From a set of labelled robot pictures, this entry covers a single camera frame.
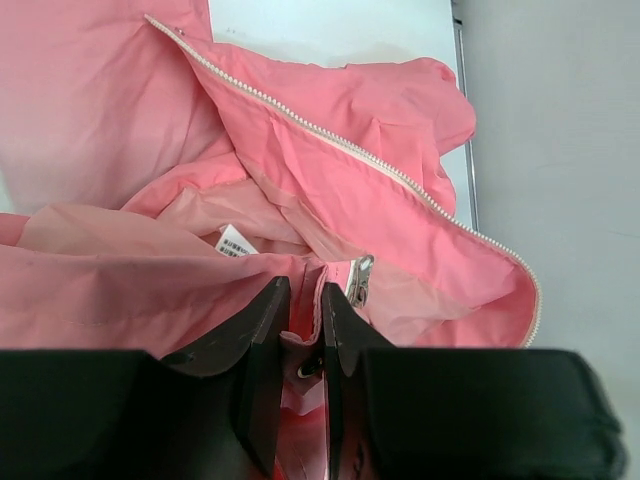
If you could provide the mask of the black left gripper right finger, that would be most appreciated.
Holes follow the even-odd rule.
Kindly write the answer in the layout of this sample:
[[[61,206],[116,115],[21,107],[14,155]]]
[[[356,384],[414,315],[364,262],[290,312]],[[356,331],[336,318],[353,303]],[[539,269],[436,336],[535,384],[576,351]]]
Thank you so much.
[[[619,479],[622,427],[589,364],[549,349],[397,347],[321,297],[332,479]]]

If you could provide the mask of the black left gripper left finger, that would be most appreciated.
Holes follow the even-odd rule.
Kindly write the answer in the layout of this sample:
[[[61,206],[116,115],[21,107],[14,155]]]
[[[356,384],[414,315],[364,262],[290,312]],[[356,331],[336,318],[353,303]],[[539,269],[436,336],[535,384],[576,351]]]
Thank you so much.
[[[269,479],[290,284],[156,359],[134,350],[5,350],[5,479]]]

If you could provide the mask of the pink zip-up jacket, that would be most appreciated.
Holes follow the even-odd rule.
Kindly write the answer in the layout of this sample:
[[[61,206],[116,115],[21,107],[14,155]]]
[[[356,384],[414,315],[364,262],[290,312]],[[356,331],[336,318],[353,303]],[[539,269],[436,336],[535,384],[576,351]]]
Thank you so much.
[[[323,479],[303,374],[339,284],[392,343],[521,347],[538,282],[454,219],[465,97],[441,62],[288,63],[217,42],[204,1],[1,5],[3,348],[166,355],[291,282],[284,479]]]

